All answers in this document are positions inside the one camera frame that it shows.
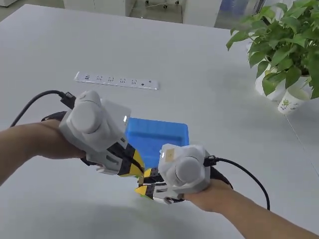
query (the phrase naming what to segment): floor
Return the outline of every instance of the floor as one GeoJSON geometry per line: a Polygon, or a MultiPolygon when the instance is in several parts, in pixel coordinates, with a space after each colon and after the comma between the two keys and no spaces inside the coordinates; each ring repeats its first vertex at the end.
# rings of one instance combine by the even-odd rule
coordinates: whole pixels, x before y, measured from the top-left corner
{"type": "Polygon", "coordinates": [[[170,3],[167,8],[164,6],[162,0],[150,0],[149,4],[145,0],[137,0],[130,17],[183,23],[182,4],[170,3]]]}
{"type": "Polygon", "coordinates": [[[9,7],[0,6],[0,21],[11,15],[25,4],[64,8],[63,0],[18,0],[9,7]]]}

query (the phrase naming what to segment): hand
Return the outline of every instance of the hand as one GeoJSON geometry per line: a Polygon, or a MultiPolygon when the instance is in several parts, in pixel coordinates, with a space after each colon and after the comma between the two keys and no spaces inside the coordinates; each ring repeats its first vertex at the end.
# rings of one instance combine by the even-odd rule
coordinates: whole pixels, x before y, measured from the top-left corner
{"type": "Polygon", "coordinates": [[[31,124],[35,134],[34,156],[40,155],[51,159],[82,158],[85,152],[70,144],[59,131],[60,122],[47,120],[31,124]]]}
{"type": "Polygon", "coordinates": [[[221,213],[223,206],[227,204],[228,197],[233,193],[229,185],[213,179],[206,190],[196,194],[185,194],[184,199],[191,201],[204,211],[221,213]]]}

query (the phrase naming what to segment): white plastic casing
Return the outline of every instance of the white plastic casing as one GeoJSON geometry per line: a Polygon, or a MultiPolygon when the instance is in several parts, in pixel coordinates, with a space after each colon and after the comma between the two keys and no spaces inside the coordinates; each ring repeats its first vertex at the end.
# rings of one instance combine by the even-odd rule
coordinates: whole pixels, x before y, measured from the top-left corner
{"type": "Polygon", "coordinates": [[[210,169],[204,167],[206,150],[203,146],[165,144],[161,149],[159,173],[177,194],[197,193],[209,185],[210,169]]]}
{"type": "Polygon", "coordinates": [[[66,113],[59,126],[65,138],[86,152],[86,159],[102,167],[99,172],[117,174],[122,159],[107,149],[119,143],[126,148],[125,129],[130,118],[129,108],[106,99],[95,91],[86,91],[75,101],[74,109],[66,113]]]}

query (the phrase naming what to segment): wrist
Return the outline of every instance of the wrist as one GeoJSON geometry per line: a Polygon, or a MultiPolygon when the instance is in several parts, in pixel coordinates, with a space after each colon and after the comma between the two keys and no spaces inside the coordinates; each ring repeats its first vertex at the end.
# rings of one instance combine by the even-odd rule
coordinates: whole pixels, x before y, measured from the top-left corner
{"type": "Polygon", "coordinates": [[[240,193],[236,191],[228,191],[227,195],[223,196],[222,203],[218,208],[218,213],[228,218],[229,214],[236,212],[237,209],[254,204],[255,203],[252,200],[246,198],[240,193]]]}
{"type": "Polygon", "coordinates": [[[22,139],[22,151],[24,152],[24,161],[35,157],[39,153],[41,145],[41,129],[37,127],[36,123],[18,125],[15,127],[20,132],[22,139]]]}

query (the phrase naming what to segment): white cabinet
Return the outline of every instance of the white cabinet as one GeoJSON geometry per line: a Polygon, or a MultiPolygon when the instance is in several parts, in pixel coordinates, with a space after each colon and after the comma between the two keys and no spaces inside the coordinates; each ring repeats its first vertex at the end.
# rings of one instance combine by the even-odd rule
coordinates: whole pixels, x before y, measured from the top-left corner
{"type": "Polygon", "coordinates": [[[0,0],[0,6],[9,6],[17,0],[0,0]]]}
{"type": "Polygon", "coordinates": [[[66,9],[129,16],[135,0],[64,0],[66,9]]]}

